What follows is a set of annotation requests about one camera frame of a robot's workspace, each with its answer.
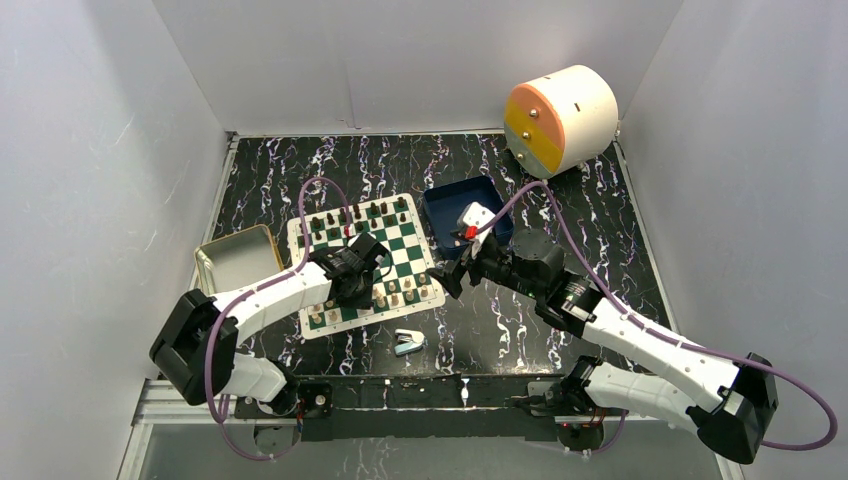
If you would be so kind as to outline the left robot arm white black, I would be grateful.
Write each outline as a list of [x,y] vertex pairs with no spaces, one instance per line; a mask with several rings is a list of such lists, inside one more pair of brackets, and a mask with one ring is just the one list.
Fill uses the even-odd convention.
[[219,394],[252,398],[275,416],[294,411],[299,382],[281,363],[238,353],[249,337],[304,308],[334,301],[372,306],[374,273],[389,258],[368,233],[311,252],[294,268],[252,285],[206,295],[184,293],[149,350],[183,399],[196,406]]

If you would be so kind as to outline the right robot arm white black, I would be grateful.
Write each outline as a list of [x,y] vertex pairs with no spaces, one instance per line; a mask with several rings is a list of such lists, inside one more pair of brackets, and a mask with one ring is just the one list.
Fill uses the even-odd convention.
[[507,246],[478,236],[456,259],[428,269],[453,297],[462,280],[487,279],[530,297],[551,327],[609,348],[646,368],[639,374],[583,356],[560,383],[577,414],[595,407],[666,420],[739,464],[754,461],[778,407],[770,362],[751,352],[728,361],[684,349],[687,340],[639,317],[631,322],[588,277],[567,269],[565,251],[543,231],[516,234]]

